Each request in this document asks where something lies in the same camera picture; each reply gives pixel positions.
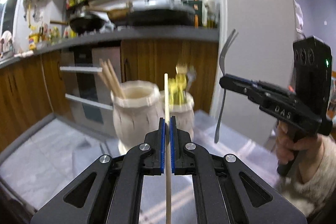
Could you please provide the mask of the cream fuzzy sleeve forearm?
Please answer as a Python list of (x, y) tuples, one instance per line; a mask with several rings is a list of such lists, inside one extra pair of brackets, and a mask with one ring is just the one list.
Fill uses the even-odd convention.
[(335, 215), (335, 141), (322, 135), (324, 153), (319, 165), (298, 163), (294, 174), (282, 180), (279, 192), (310, 223), (332, 223)]

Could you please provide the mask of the right hand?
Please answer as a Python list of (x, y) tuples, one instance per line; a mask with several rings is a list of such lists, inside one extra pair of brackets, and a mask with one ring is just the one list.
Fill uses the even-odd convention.
[(276, 156), (279, 163), (288, 164), (288, 162), (294, 160), (294, 152), (304, 151), (305, 155), (301, 161), (303, 164), (319, 165), (324, 153), (322, 135), (307, 136), (294, 141), (289, 133), (289, 126), (285, 122), (279, 122), (276, 137)]

